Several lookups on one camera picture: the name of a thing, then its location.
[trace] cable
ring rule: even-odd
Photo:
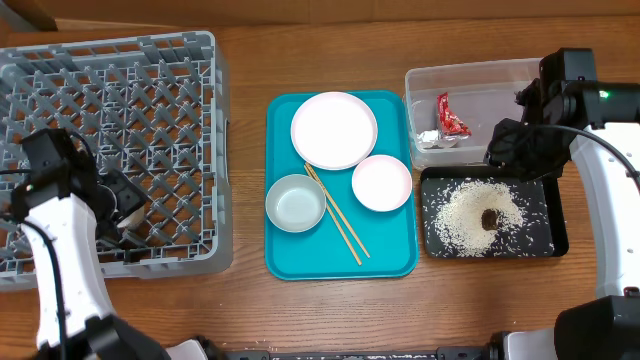
[[[626,158],[626,156],[624,156],[620,151],[618,151],[618,149],[616,149],[613,145],[611,145],[609,142],[607,142],[603,138],[601,138],[601,137],[599,137],[599,136],[597,136],[595,134],[592,134],[592,133],[590,133],[588,131],[572,128],[572,127],[569,127],[569,126],[550,125],[550,124],[534,125],[534,126],[532,126],[531,131],[526,136],[528,137],[529,135],[531,135],[531,133],[533,133],[534,131],[537,131],[539,129],[549,129],[549,130],[558,130],[558,131],[569,132],[569,133],[573,133],[573,134],[576,134],[576,135],[584,136],[587,139],[590,139],[590,140],[593,140],[593,141],[597,142],[600,146],[602,146],[607,151],[609,151],[609,153],[611,153],[611,155],[613,155],[616,159],[618,159],[618,161],[620,161],[620,163],[622,163],[622,166],[624,166],[626,168],[627,172],[629,173],[628,176],[633,179],[633,181],[636,184],[636,187],[638,188],[638,192],[640,192],[640,173],[633,167],[633,164],[631,164],[631,162]],[[495,146],[495,143],[497,141],[502,140],[503,138],[507,137],[508,135],[516,133],[519,130],[520,129],[511,130],[511,131],[507,131],[507,132],[505,132],[503,134],[500,134],[500,136],[496,137],[495,139],[491,140],[491,142],[489,142],[489,145],[487,146],[487,151],[489,151],[492,154],[498,154],[498,152],[492,152],[491,151],[491,148],[493,148]],[[524,144],[523,141],[519,141],[516,145],[510,147],[508,150],[500,150],[499,153],[514,151],[517,148],[521,147],[523,144]]]
[[[89,147],[89,143],[87,142],[87,140],[85,140],[85,138],[83,138],[82,135],[78,134],[75,131],[69,131],[69,135],[80,140],[80,142],[84,146],[84,150],[87,152],[87,154],[89,154],[89,156],[91,156],[91,158],[93,159],[93,162],[95,163],[96,158],[93,156],[93,152],[91,152],[91,148]]]
[[[18,223],[13,216],[9,214],[0,214],[0,218],[5,221],[11,221]],[[51,269],[53,272],[53,283],[56,291],[56,305],[57,305],[57,313],[58,313],[58,330],[60,332],[60,359],[67,359],[67,314],[64,307],[64,297],[62,294],[62,277],[60,275],[60,264],[58,263],[58,256],[56,254],[56,249],[53,247],[53,242],[51,238],[37,225],[27,220],[19,223],[20,225],[26,225],[33,229],[35,232],[40,235],[44,245],[49,252],[49,257],[51,258]]]
[[[31,169],[0,170],[0,175],[29,174],[29,173],[31,173]]]

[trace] wooden table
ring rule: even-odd
[[[13,34],[9,46],[166,29]],[[589,213],[573,165],[560,179],[569,254],[556,259],[436,260],[394,280],[284,282],[263,256],[265,115],[279,94],[391,89],[411,68],[595,50],[605,81],[640,82],[640,18],[557,18],[214,28],[231,67],[229,166],[234,261],[225,272],[107,288],[119,315],[164,345],[195,334],[223,349],[411,350],[484,344],[499,330],[553,326],[594,299]],[[414,179],[419,173],[414,172]],[[35,350],[36,290],[0,294],[0,357]]]

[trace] black tray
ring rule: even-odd
[[[517,201],[516,203],[521,207],[525,207],[527,212],[540,214],[547,221],[541,221],[541,225],[531,229],[528,228],[526,232],[522,232],[522,235],[516,235],[516,246],[511,246],[510,249],[507,249],[494,243],[497,248],[490,249],[478,257],[549,257],[563,256],[567,253],[569,240],[562,213],[562,202],[557,179],[543,178],[535,182],[521,183],[513,173],[504,169],[489,166],[456,166],[427,168],[420,176],[422,224],[426,238],[427,254],[439,258],[462,257],[456,249],[443,244],[435,231],[435,226],[429,226],[435,219],[439,208],[438,206],[431,206],[434,198],[439,197],[440,201],[446,201],[451,195],[450,192],[442,194],[438,189],[447,185],[458,185],[470,180],[483,179],[487,182],[505,183],[510,186],[512,192],[518,194],[520,199],[530,199],[528,206],[525,203],[517,203]],[[527,235],[533,238],[532,242],[527,238]]]

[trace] dish rack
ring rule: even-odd
[[[0,49],[0,168],[29,168],[19,141],[80,133],[100,173],[146,192],[145,218],[97,239],[106,278],[220,272],[233,259],[228,66],[205,31]],[[0,177],[0,203],[23,175]],[[0,291],[36,287],[26,236],[3,223]]]

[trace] snack wrapper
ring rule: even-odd
[[[438,129],[442,139],[462,140],[471,136],[471,130],[449,108],[449,93],[438,95]]]

